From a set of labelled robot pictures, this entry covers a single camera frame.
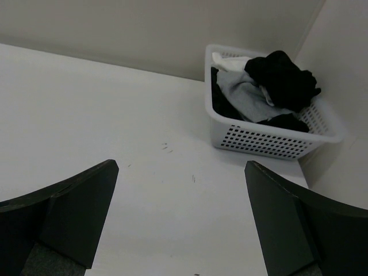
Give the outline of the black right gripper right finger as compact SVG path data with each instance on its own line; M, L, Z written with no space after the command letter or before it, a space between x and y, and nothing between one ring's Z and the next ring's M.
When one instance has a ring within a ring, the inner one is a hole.
M367 275L367 210L295 184L255 161L245 178L268 275Z

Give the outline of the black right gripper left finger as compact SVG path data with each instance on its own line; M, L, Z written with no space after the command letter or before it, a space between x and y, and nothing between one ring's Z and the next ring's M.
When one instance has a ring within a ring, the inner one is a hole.
M94 262L119 167L106 160L1 202L1 275L84 275Z

